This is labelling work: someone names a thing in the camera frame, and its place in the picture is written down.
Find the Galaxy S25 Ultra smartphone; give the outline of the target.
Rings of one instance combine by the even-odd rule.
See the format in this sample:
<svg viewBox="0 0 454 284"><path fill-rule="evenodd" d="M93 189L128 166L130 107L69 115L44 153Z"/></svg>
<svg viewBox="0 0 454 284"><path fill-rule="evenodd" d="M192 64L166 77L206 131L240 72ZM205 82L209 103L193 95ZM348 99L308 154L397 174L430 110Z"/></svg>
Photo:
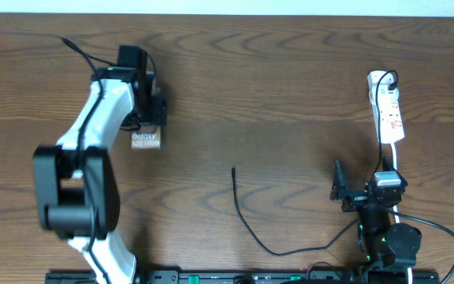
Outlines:
<svg viewBox="0 0 454 284"><path fill-rule="evenodd" d="M145 126L131 132L131 149L149 150L162 147L162 128L160 126Z"/></svg>

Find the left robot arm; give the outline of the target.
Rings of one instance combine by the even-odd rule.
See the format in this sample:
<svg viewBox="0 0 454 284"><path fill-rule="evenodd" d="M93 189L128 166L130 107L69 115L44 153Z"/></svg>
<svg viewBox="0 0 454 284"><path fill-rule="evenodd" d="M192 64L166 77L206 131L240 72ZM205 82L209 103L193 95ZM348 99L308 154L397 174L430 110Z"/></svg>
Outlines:
<svg viewBox="0 0 454 284"><path fill-rule="evenodd" d="M87 271L50 271L46 283L145 283L137 257L117 228L120 195L110 150L118 132L135 119L166 115L156 73L107 67L94 74L90 95L71 128L33 158L40 226L78 251Z"/></svg>

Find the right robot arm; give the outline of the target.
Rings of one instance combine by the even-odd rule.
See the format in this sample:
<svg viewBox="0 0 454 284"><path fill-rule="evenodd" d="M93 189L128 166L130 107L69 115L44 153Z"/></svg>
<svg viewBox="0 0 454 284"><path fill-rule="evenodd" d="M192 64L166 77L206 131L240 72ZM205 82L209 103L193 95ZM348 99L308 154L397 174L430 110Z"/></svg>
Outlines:
<svg viewBox="0 0 454 284"><path fill-rule="evenodd" d="M407 181L388 158L383 170L374 174L363 189L350 190L339 162L334 164L330 199L341 202L343 212L355 212L359 219L359 246L367 254L367 263L358 268L360 282L412 282L407 270L416 265L421 247L421 231L404 222L392 222L393 207L405 193Z"/></svg>

